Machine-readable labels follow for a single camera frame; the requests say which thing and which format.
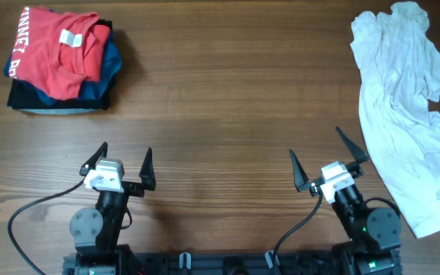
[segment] clothing label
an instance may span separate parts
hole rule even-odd
[[[62,32],[60,32],[59,42],[67,44],[73,48],[81,47],[81,44],[83,43],[83,35],[82,34],[74,35],[72,32],[68,30],[62,30]]]

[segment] brown wood surface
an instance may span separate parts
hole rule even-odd
[[[0,5],[0,274],[28,274],[7,221],[24,204],[77,183],[79,167],[103,142],[137,180],[154,149],[157,191],[131,199],[134,224],[120,237],[135,252],[263,252],[308,215],[316,199],[298,194],[288,148],[310,176],[350,160],[334,126],[364,144],[361,79],[349,47],[361,12],[391,1],[49,4],[97,11],[113,21],[123,70],[108,112],[27,115],[6,107],[2,69],[22,5]],[[421,2],[428,37],[440,51],[440,2]],[[431,104],[440,111],[440,103]],[[365,197],[390,198],[372,163],[359,180]],[[69,220],[93,206],[81,188],[28,209],[15,236],[44,271],[59,274],[73,253]],[[282,251],[328,249],[347,240],[324,202]],[[440,274],[440,232],[402,233],[405,274]]]

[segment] white towel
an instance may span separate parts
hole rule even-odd
[[[370,157],[417,238],[440,230],[440,53],[415,2],[352,22],[359,119]]]

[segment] stack of folded clothes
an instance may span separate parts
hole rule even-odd
[[[94,12],[24,8],[5,75],[8,107],[39,114],[106,110],[121,68],[110,21]]]

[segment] blue cloth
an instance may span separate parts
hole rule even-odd
[[[8,62],[5,66],[5,76],[9,77],[8,71],[11,62],[11,55],[8,59]],[[77,100],[93,100],[100,99],[103,96],[106,88],[108,87],[108,83],[112,79],[112,77],[120,70],[121,68],[121,57],[118,52],[118,48],[113,43],[113,32],[110,31],[110,35],[108,40],[105,43],[103,49],[103,61],[101,64],[99,82],[90,82],[84,81],[81,84],[81,89],[79,91],[79,97]],[[31,85],[29,82],[18,80],[24,83],[30,89],[34,89],[37,91],[38,97],[45,105],[53,105],[57,102],[57,99],[53,99],[49,97],[44,91],[36,88]]]

